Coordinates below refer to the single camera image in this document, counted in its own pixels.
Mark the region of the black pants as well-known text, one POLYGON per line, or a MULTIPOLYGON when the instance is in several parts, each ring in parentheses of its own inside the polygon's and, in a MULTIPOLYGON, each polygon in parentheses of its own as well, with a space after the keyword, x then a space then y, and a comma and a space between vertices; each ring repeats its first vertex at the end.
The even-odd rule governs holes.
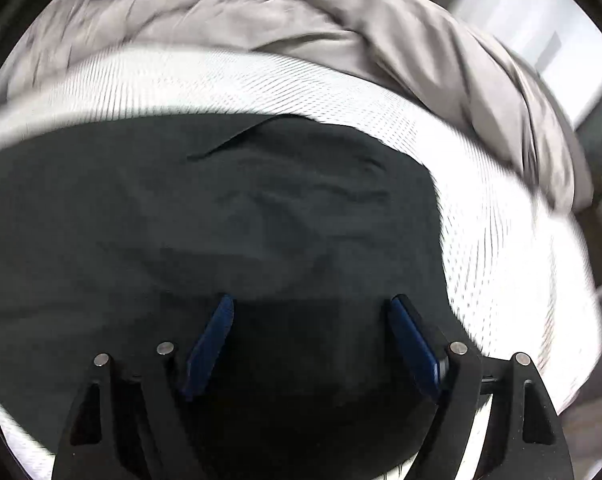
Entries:
POLYGON ((234 322, 192 428, 215 479, 371 479, 414 456, 433 405, 386 306, 446 330, 428 170, 301 117, 78 125, 0 151, 0 403, 55 448, 94 356, 188 352, 234 322))

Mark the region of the white honeycomb mattress cover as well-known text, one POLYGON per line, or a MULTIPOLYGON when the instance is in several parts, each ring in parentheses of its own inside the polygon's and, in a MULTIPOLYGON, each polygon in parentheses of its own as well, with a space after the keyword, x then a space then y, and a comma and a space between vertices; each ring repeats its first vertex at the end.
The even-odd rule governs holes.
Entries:
MULTIPOLYGON (((78 125, 185 115, 301 117, 409 156, 434 185, 456 330, 414 305, 422 318, 482 356, 526 353, 558 416, 586 382, 601 352, 601 320, 572 217, 445 122, 370 82, 279 55, 124 48, 0 104, 0 151, 78 125)), ((481 399, 454 479, 476 479, 492 404, 481 399)), ((0 430, 0 479, 24 474, 0 430)))

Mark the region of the grey quilted duvet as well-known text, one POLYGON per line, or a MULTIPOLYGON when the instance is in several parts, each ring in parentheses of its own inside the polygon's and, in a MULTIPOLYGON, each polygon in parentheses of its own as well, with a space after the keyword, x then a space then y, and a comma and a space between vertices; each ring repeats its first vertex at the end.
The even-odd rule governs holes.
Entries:
POLYGON ((594 186, 531 66, 430 0, 54 0, 0 69, 0 103, 124 44, 291 56, 380 84, 474 136, 558 210, 594 186))

